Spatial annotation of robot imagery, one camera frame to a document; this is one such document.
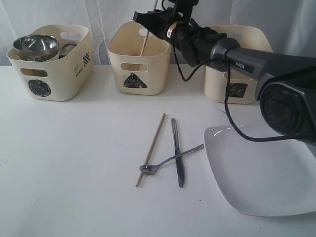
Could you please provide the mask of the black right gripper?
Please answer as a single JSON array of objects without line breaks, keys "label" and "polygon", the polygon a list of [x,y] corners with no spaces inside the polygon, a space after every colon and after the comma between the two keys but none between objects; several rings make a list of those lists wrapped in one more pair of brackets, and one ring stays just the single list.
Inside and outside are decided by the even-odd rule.
[{"label": "black right gripper", "polygon": [[210,65],[213,47],[227,37],[226,33],[201,27],[194,19],[185,20],[180,13],[173,15],[171,8],[146,13],[135,11],[133,21],[144,27],[151,27],[151,33],[179,50],[192,67],[201,63]]}]

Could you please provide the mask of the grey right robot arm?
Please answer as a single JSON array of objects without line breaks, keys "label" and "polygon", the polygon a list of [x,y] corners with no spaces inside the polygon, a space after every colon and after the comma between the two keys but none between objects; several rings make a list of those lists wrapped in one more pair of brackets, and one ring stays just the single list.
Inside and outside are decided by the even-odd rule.
[{"label": "grey right robot arm", "polygon": [[202,66],[227,73],[224,100],[231,92],[232,70],[257,82],[254,97],[262,117],[277,136],[246,135],[228,120],[238,135],[251,142],[298,140],[316,142],[316,60],[247,49],[237,40],[199,26],[190,12],[175,8],[135,12],[133,20],[179,50],[194,70]]}]

